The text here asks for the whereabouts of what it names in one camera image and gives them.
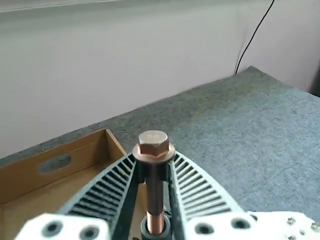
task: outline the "gray table surface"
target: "gray table surface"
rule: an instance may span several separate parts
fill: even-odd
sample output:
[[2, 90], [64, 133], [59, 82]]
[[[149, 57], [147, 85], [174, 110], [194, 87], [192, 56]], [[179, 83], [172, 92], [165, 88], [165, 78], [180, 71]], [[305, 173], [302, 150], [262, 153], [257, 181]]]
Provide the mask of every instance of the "gray table surface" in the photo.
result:
[[248, 211], [298, 211], [320, 220], [320, 99], [254, 67], [0, 159], [21, 160], [102, 128], [126, 151], [145, 130], [177, 150]]

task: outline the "bolt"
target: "bolt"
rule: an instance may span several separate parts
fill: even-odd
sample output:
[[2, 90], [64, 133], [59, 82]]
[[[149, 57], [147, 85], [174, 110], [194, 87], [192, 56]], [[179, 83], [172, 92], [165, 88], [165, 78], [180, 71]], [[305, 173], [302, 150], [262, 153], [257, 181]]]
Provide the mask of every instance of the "bolt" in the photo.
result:
[[140, 154], [159, 157], [169, 151], [169, 139], [165, 132], [149, 130], [139, 135]]
[[316, 233], [319, 233], [320, 232], [320, 223], [319, 222], [313, 222], [311, 224], [311, 229], [313, 231], [315, 231]]
[[288, 225], [293, 225], [296, 222], [296, 220], [293, 217], [289, 217], [288, 220], [286, 221], [286, 223]]

